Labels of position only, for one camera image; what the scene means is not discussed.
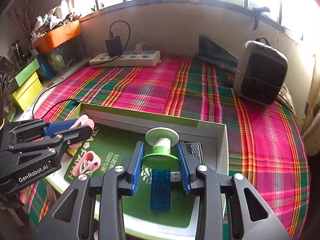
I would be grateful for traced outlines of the pink clip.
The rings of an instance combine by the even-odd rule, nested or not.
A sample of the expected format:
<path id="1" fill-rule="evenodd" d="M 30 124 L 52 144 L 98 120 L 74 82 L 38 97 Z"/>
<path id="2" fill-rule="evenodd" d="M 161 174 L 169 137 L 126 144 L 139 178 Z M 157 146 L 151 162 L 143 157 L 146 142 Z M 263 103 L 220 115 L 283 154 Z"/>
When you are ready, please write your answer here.
<path id="1" fill-rule="evenodd" d="M 100 157 L 94 151 L 87 151 L 73 167 L 72 176 L 77 177 L 86 172 L 94 173 L 100 165 Z"/>
<path id="2" fill-rule="evenodd" d="M 84 125 L 87 125 L 89 126 L 91 129 L 94 128 L 94 121 L 92 119 L 90 119 L 87 115 L 82 115 L 80 116 L 76 122 L 70 127 L 70 129 L 72 128 L 76 128 L 78 126 L 84 126 Z M 73 144 L 73 145 L 70 145 L 69 147 L 71 149 L 77 149 L 80 145 L 82 144 L 82 142 L 79 142 L 79 143 L 76 143 L 76 144 Z"/>

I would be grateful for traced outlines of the pink clip front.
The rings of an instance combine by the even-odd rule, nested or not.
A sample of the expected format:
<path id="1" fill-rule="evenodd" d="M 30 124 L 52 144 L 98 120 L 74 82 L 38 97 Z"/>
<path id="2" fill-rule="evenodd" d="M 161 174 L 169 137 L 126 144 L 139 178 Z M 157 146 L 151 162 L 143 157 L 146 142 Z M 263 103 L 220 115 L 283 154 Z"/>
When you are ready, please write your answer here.
<path id="1" fill-rule="evenodd" d="M 94 151 L 87 151 L 73 167 L 72 176 L 77 177 L 86 172 L 94 173 L 100 165 L 100 157 Z"/>

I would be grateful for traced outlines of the black rectangular remote device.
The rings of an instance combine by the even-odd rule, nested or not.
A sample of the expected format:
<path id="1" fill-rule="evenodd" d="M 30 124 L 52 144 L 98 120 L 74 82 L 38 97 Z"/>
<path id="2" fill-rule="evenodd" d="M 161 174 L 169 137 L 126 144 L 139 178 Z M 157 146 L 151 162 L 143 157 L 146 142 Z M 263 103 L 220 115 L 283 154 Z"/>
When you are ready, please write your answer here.
<path id="1" fill-rule="evenodd" d="M 199 142 L 188 142 L 185 143 L 186 149 L 189 154 L 196 156 L 201 165 L 204 164 L 203 153 L 202 153 L 202 145 Z"/>

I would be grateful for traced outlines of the green white spool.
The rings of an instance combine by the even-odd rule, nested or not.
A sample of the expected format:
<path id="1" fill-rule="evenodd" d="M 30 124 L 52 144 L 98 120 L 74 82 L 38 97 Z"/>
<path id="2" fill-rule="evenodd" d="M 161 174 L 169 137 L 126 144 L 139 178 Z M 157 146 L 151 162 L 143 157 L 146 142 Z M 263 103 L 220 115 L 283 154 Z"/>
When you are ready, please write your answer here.
<path id="1" fill-rule="evenodd" d="M 151 153 L 143 157 L 143 164 L 153 170 L 175 170 L 180 161 L 171 154 L 171 148 L 179 141 L 176 131 L 166 127 L 152 128 L 146 132 L 146 142 L 152 146 Z"/>

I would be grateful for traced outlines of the blue usb tester dongle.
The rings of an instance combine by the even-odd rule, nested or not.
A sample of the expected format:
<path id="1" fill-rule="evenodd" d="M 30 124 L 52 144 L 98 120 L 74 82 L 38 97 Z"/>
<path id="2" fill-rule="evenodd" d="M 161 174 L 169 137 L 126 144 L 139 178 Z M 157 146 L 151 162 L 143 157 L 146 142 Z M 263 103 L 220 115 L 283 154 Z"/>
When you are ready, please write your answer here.
<path id="1" fill-rule="evenodd" d="M 152 170 L 150 209 L 168 211 L 171 209 L 171 183 L 181 182 L 181 173 L 170 170 Z"/>

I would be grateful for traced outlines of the yellow green box stack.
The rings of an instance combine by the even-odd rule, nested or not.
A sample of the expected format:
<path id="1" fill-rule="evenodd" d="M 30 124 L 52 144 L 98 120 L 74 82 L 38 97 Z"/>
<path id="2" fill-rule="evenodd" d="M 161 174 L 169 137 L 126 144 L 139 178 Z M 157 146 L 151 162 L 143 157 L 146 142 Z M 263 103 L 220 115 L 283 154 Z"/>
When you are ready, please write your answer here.
<path id="1" fill-rule="evenodd" d="M 43 86 L 37 70 L 40 68 L 37 59 L 29 63 L 9 83 L 9 98 L 25 111 L 42 92 Z"/>

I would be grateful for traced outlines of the plaid pink green tablecloth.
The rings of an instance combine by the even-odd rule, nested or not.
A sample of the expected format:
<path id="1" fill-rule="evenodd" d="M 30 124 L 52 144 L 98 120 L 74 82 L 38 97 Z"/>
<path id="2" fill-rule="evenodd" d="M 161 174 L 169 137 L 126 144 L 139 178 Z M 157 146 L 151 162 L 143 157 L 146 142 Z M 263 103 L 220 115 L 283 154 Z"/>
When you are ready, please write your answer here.
<path id="1" fill-rule="evenodd" d="M 295 116 L 278 102 L 237 97 L 230 74 L 192 57 L 166 55 L 156 67 L 84 68 L 39 103 L 36 118 L 64 120 L 76 101 L 225 124 L 229 172 L 242 173 L 292 239 L 310 201 L 308 160 Z"/>

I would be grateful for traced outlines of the orange storage tray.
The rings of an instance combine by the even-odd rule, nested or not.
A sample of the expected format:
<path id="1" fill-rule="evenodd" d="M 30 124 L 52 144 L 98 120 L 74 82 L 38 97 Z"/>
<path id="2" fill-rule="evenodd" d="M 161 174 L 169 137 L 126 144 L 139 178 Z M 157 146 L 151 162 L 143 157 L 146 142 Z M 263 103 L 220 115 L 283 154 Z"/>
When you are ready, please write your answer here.
<path id="1" fill-rule="evenodd" d="M 40 54 L 46 54 L 63 43 L 79 36 L 81 27 L 79 20 L 58 27 L 32 43 L 32 49 Z"/>

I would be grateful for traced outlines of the black charger brick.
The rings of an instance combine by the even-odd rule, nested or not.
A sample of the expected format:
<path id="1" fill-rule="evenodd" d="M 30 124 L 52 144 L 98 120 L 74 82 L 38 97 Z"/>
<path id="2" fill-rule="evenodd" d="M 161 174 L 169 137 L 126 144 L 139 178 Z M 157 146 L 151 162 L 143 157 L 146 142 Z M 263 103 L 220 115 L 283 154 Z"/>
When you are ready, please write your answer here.
<path id="1" fill-rule="evenodd" d="M 110 57 L 119 56 L 123 51 L 120 36 L 109 37 L 105 40 L 105 45 Z"/>

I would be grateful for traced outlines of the white power strip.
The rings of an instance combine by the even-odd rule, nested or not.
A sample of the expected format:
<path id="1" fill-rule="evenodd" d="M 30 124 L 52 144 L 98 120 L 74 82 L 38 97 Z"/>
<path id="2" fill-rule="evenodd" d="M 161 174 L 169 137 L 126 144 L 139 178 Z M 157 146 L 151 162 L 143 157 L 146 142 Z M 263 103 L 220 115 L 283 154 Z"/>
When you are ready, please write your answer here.
<path id="1" fill-rule="evenodd" d="M 89 61 L 89 65 L 95 67 L 154 67 L 160 59 L 160 51 L 145 50 L 141 54 L 125 51 L 115 60 L 108 53 L 98 54 Z"/>

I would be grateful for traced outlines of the small black grey heater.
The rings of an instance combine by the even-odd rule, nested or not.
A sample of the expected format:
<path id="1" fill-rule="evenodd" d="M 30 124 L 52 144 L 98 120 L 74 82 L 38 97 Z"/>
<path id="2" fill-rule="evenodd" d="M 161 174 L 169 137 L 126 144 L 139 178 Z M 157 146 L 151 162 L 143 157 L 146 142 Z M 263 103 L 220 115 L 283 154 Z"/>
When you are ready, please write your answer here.
<path id="1" fill-rule="evenodd" d="M 233 90 L 241 98 L 270 105 L 287 75 L 287 57 L 270 46 L 267 38 L 246 41 L 235 69 Z"/>

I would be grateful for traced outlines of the cream patterned curtain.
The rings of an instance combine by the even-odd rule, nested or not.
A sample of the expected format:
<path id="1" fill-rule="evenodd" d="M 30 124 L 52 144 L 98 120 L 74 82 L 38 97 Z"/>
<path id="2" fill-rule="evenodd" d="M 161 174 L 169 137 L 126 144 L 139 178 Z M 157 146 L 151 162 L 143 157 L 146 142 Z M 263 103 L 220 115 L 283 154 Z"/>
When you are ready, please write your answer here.
<path id="1" fill-rule="evenodd" d="M 319 152 L 319 53 L 315 54 L 313 76 L 305 106 L 305 120 L 302 126 L 302 137 L 308 156 Z"/>

